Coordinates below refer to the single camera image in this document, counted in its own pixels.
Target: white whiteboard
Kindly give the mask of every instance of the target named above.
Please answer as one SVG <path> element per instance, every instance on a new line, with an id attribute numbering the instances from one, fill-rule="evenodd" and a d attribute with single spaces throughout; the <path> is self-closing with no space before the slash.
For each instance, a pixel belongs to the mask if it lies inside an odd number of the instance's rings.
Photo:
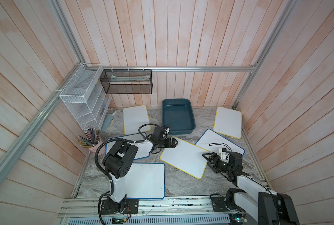
<path id="1" fill-rule="evenodd" d="M 178 137 L 175 138 L 178 145 L 175 148 L 165 148 L 160 160 L 197 179 L 201 179 L 207 165 L 207 160 L 202 154 L 208 153 L 208 151 Z"/>
<path id="2" fill-rule="evenodd" d="M 206 132 L 196 142 L 196 146 L 206 149 L 209 152 L 216 152 L 217 154 L 218 154 L 219 148 L 226 148 L 225 146 L 222 146 L 222 145 L 209 146 L 209 144 L 211 143 L 224 143 L 228 145 L 233 152 L 238 152 L 238 153 L 241 153 L 242 155 L 244 155 L 244 152 L 245 152 L 243 148 L 232 143 L 231 141 L 222 137 L 221 135 L 219 135 L 218 133 L 214 132 L 211 129 L 206 130 Z"/>
<path id="3" fill-rule="evenodd" d="M 237 110 L 217 107 L 213 130 L 230 137 L 242 138 L 242 113 Z"/>
<path id="4" fill-rule="evenodd" d="M 163 199 L 165 171 L 163 163 L 133 163 L 125 175 L 127 198 Z"/>
<path id="5" fill-rule="evenodd" d="M 149 117 L 146 106 L 134 106 L 123 109 L 124 134 L 138 133 L 138 128 L 143 124 L 149 124 Z M 141 128 L 141 132 L 151 130 L 151 125 Z"/>
<path id="6" fill-rule="evenodd" d="M 132 141 L 138 141 L 138 140 L 143 139 L 142 135 L 140 135 L 139 133 L 132 134 L 132 135 L 127 135 L 127 136 L 122 136 L 122 137 L 114 137 L 114 138 L 124 138 L 124 139 L 132 140 Z M 106 144 L 106 154 L 107 154 L 107 152 L 109 152 L 111 150 L 112 146 L 115 143 L 116 142 L 110 142 L 110 143 Z M 149 157 L 149 152 L 151 151 L 152 146 L 153 146 L 153 144 L 151 142 L 146 141 L 146 142 L 142 142 L 142 143 L 131 143 L 131 144 L 138 147 L 138 151 L 135 155 L 135 160 Z"/>

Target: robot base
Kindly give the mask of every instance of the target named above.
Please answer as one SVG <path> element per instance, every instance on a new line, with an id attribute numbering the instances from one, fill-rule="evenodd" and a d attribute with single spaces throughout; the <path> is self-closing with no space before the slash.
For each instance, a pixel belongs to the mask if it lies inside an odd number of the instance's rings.
<path id="1" fill-rule="evenodd" d="M 130 214 L 137 214 L 138 212 L 138 199 L 127 198 L 127 195 L 123 198 L 120 203 L 114 202 L 110 197 L 102 201 L 101 214 L 127 214 L 127 210 L 124 211 L 125 207 L 130 209 Z"/>

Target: wooden wall panel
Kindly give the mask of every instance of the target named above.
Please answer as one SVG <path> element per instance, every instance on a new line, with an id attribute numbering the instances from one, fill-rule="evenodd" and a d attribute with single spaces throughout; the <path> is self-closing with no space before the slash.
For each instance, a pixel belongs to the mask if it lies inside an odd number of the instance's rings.
<path id="1" fill-rule="evenodd" d="M 76 63 L 47 2 L 0 0 L 0 159 Z M 0 224 L 54 223 L 87 154 L 82 134 L 58 104 L 0 186 Z"/>
<path id="2" fill-rule="evenodd" d="M 253 65 L 288 2 L 59 1 L 86 62 L 111 66 Z M 151 95 L 113 98 L 116 107 L 157 107 L 166 98 L 187 98 L 201 107 L 232 106 L 247 75 L 154 73 Z"/>
<path id="3" fill-rule="evenodd" d="M 334 224 L 334 1 L 299 2 L 237 109 L 300 223 Z"/>

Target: pencil cup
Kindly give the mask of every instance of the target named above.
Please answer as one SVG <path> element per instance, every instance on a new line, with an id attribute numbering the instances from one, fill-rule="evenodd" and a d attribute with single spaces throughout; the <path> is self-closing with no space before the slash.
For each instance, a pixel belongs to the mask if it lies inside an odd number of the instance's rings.
<path id="1" fill-rule="evenodd" d="M 98 147 L 99 147 L 102 143 L 103 143 L 103 142 L 102 142 L 101 138 L 99 137 L 99 138 L 98 138 L 98 144 L 97 144 L 96 146 L 93 146 L 92 148 L 89 148 L 90 153 L 95 153 L 96 150 L 98 149 Z M 105 151 L 106 151 L 106 148 L 101 148 L 101 150 L 99 151 L 98 155 L 102 155 L 102 154 L 104 154 Z"/>

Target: metal base plate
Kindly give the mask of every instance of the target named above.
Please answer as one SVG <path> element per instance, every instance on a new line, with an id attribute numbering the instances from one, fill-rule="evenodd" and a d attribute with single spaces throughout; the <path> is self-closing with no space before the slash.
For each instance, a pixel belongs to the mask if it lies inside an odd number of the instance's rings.
<path id="1" fill-rule="evenodd" d="M 226 197 L 211 197 L 211 201 L 213 202 L 212 207 L 214 212 L 228 212 L 229 209 L 226 207 L 225 203 Z"/>
<path id="2" fill-rule="evenodd" d="M 126 206 L 129 207 L 131 214 L 137 214 L 138 213 L 138 199 L 132 199 L 128 198 L 126 200 Z M 110 215 L 110 214 L 116 214 L 112 209 L 110 209 L 110 204 L 108 200 L 102 201 L 102 208 L 101 208 L 101 214 L 102 215 Z"/>

